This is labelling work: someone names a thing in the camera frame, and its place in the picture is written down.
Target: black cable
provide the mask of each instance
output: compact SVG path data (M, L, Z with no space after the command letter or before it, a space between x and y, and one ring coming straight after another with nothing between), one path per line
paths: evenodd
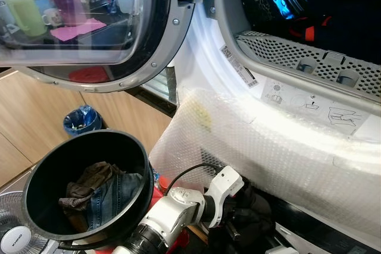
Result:
M181 172L176 178L173 179L173 181L169 184L169 186L167 187L167 190L165 191L164 195L166 196L169 192L169 190L172 188L173 184L183 175L185 175L186 173L194 170L195 168L199 168L199 167L211 167L211 168L214 168L214 170L217 171L221 168L221 167L218 167L218 166L215 166L215 165L212 165L212 164L209 164L209 163L201 163L201 164L198 164L198 165L194 165L192 167L190 167L189 169L186 169L184 172Z

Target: bubble wrap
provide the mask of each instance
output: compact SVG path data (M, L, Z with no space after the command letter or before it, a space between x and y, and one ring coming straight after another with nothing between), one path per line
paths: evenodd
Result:
M194 90L150 154L168 178L202 163L231 165L259 189L381 237L381 145L253 98ZM182 179L205 187L213 170Z

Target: sticker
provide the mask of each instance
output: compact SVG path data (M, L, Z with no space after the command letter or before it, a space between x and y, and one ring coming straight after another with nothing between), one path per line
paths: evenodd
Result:
M258 81L255 79L253 74L233 57L227 46L223 46L221 51L250 89L258 84Z
M290 112L314 117L348 135L353 135L369 117L365 111L272 79L267 79L261 100Z

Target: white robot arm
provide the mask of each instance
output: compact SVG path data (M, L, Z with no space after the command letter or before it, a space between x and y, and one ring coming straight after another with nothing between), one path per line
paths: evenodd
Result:
M171 189L141 220L126 245L118 246L113 254L164 254L187 225L202 221L209 228L217 227L225 199L242 187L242 177L226 166L204 195L181 187Z

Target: pink cloth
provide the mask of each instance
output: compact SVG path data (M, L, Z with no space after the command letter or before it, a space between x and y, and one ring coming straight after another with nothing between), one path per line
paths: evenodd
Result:
M50 33L59 38L61 41L68 41L80 34L86 34L94 30L98 30L107 26L105 23L102 23L94 18L88 19L85 24L74 26L74 27L61 27L54 30L51 30Z

